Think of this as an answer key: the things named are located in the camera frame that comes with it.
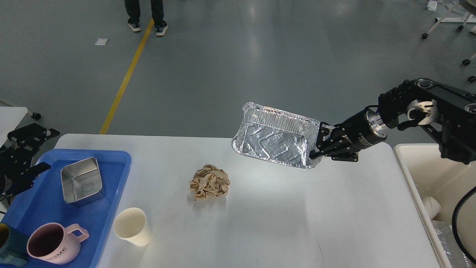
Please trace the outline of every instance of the white paper cup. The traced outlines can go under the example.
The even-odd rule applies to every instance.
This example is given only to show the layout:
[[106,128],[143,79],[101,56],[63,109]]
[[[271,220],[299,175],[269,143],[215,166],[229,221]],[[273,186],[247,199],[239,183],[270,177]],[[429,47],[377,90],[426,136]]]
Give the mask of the white paper cup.
[[145,212],[138,207],[128,208],[114,219],[114,233],[137,246],[145,246],[152,237]]
[[441,205],[431,196],[426,196],[421,199],[423,201],[423,206],[428,213],[428,216],[432,220],[438,213],[441,211]]

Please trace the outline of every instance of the crumpled paper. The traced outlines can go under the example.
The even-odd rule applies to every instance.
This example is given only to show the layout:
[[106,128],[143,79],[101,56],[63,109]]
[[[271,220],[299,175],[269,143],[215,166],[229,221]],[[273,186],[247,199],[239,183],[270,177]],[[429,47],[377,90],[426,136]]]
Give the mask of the crumpled paper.
[[197,170],[190,181],[190,189],[195,191],[195,201],[197,198],[207,199],[208,195],[221,196],[228,192],[229,185],[228,174],[209,164]]

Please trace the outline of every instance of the table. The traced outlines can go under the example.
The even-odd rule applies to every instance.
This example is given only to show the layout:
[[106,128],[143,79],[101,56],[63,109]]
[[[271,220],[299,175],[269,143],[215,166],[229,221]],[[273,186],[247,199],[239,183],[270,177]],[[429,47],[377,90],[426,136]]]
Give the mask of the table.
[[27,114],[26,107],[0,107],[0,143],[7,141],[8,132],[15,130]]
[[[116,215],[142,208],[153,238],[137,247],[111,230],[100,268],[439,267],[387,144],[312,170],[238,155],[225,138],[66,134],[55,148],[132,157]],[[223,168],[230,190],[194,202],[188,183],[204,164]]]

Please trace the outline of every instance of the gray floor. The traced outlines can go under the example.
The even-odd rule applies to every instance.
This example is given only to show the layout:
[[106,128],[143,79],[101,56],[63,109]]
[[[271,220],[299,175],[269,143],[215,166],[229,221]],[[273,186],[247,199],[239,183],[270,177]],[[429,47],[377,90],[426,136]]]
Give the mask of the gray floor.
[[[145,30],[150,4],[140,2]],[[426,4],[165,0],[169,30],[151,33],[108,134],[232,137],[250,101],[339,123],[418,77],[474,92],[476,68],[461,65],[474,25],[441,24],[421,40],[436,15]],[[145,32],[129,29],[123,2],[2,1],[0,17],[0,96],[62,134],[98,133]],[[409,129],[387,142],[432,140]]]

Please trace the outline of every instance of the person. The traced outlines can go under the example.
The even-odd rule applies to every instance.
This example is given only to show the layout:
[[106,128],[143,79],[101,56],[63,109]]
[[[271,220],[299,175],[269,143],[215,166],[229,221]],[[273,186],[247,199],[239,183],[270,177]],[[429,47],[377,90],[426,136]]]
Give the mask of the person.
[[[133,32],[141,31],[139,24],[140,7],[139,0],[124,0],[126,11],[129,15],[127,23]],[[156,36],[164,36],[167,31],[167,23],[164,21],[164,2],[162,0],[150,0],[152,7],[152,19],[156,29]]]

